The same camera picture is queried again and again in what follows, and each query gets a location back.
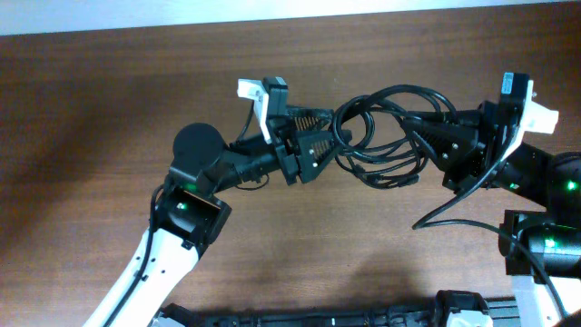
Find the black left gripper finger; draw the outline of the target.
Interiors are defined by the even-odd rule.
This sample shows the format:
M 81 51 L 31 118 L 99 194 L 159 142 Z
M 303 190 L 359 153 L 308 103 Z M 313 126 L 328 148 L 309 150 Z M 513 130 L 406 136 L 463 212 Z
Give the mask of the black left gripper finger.
M 319 131 L 330 124 L 334 112 L 331 109 L 288 106 L 285 110 L 284 131 Z
M 295 141 L 302 183 L 315 180 L 345 147 L 327 130 L 298 131 Z

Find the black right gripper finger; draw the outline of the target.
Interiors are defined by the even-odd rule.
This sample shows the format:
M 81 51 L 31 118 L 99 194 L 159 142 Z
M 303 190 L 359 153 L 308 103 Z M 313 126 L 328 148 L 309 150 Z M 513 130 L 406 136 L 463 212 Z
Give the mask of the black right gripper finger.
M 411 114 L 427 122 L 457 124 L 466 127 L 478 127 L 482 116 L 479 110 L 456 111 L 455 113 L 412 111 Z
M 443 172 L 464 163 L 481 151 L 477 128 L 418 119 L 406 119 L 402 122 L 402 127 L 418 144 L 419 149 Z

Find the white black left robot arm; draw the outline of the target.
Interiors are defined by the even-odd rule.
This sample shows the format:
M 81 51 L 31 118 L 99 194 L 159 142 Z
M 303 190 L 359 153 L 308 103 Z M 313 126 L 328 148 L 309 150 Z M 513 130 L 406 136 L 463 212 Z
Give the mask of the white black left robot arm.
M 308 183 L 341 147 L 327 125 L 330 109 L 289 106 L 266 121 L 273 134 L 240 133 L 227 144 L 209 124 L 189 124 L 173 141 L 173 160 L 150 201 L 149 225 L 133 258 L 86 321 L 88 326 L 147 326 L 225 225 L 231 207 L 217 193 L 280 171 Z

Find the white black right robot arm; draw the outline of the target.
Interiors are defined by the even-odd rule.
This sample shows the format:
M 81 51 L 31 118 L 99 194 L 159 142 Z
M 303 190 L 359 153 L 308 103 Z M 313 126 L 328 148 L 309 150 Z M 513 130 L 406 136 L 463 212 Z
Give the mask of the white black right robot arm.
M 417 114 L 402 123 L 455 194 L 415 228 L 466 225 L 496 233 L 523 326 L 580 322 L 580 155 L 548 154 L 522 141 L 527 132 L 553 133 L 557 119 L 556 111 L 529 100 L 501 100 L 457 114 Z M 540 208 L 507 210 L 497 227 L 439 219 L 480 187 L 505 189 Z

